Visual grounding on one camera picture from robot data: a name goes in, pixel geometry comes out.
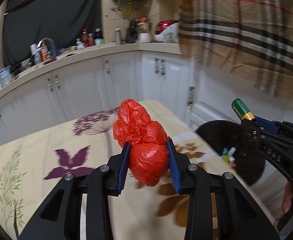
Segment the right hand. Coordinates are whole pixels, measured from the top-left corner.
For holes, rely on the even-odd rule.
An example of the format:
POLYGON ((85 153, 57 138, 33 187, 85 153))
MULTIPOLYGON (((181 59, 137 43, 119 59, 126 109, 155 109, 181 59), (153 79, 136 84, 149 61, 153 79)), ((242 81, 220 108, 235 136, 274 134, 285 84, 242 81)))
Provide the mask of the right hand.
POLYGON ((285 186, 283 200, 281 202, 281 212, 287 213, 292 205, 293 184, 288 181, 285 186))

